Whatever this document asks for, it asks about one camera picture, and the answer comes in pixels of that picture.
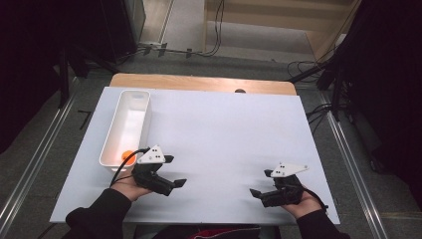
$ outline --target white plastic tray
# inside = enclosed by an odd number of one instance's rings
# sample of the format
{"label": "white plastic tray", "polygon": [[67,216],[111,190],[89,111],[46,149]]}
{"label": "white plastic tray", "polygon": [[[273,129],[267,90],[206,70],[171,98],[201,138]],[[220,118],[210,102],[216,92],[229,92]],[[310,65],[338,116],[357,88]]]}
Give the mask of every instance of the white plastic tray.
{"label": "white plastic tray", "polygon": [[[100,156],[100,164],[116,171],[122,164],[122,155],[126,151],[146,148],[150,119],[149,92],[121,92]],[[134,160],[129,162],[131,163],[127,163],[125,167],[134,164]]]}

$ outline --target sleeve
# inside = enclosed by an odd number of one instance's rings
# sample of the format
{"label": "sleeve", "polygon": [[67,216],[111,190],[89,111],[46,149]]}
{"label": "sleeve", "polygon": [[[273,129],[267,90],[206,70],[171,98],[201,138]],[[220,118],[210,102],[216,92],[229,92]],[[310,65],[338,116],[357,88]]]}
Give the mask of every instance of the sleeve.
{"label": "sleeve", "polygon": [[332,224],[323,210],[307,214],[297,220],[303,239],[350,239]]}
{"label": "sleeve", "polygon": [[127,197],[108,188],[91,207],[68,214],[66,222],[71,230],[63,238],[122,238],[122,222],[130,206]]}

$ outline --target white tabletop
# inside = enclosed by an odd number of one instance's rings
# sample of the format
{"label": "white tabletop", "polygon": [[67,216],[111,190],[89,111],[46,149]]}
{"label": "white tabletop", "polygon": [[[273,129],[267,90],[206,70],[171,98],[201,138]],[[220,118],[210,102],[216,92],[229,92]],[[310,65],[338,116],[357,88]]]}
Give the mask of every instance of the white tabletop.
{"label": "white tabletop", "polygon": [[[113,174],[99,163],[121,91],[105,88],[53,211],[64,222],[78,207],[89,207]],[[174,156],[158,174],[187,178],[166,197],[151,193],[135,201],[125,221],[196,224],[281,225],[295,219],[281,207],[264,208],[249,189],[275,190],[264,174],[280,162],[307,165],[301,183],[328,205],[339,224],[316,145],[299,97],[144,89],[151,93],[148,145]]]}

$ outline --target white plastic mount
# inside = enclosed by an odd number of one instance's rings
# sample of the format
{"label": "white plastic mount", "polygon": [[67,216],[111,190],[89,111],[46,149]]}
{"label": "white plastic mount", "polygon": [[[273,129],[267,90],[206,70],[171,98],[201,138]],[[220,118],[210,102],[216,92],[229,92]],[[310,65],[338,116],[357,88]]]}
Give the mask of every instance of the white plastic mount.
{"label": "white plastic mount", "polygon": [[292,163],[282,162],[276,167],[271,173],[271,177],[288,177],[290,175],[296,174],[308,170],[307,165],[297,165]]}
{"label": "white plastic mount", "polygon": [[136,163],[164,163],[165,157],[161,147],[157,144],[152,147],[146,154],[137,159]]}

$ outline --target orange object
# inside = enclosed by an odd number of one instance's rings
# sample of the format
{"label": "orange object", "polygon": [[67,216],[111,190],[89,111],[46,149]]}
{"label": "orange object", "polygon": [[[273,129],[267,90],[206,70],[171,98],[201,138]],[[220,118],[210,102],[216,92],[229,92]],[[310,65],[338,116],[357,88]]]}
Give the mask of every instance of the orange object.
{"label": "orange object", "polygon": [[[125,161],[131,154],[133,153],[133,151],[132,150],[128,150],[128,151],[125,151],[122,155],[121,155],[121,160],[122,161]],[[130,160],[126,163],[126,164],[128,164],[128,165],[131,165],[131,164],[133,164],[134,163],[134,160],[135,160],[135,158],[136,158],[136,156],[134,155],[133,157],[131,157],[130,158]]]}

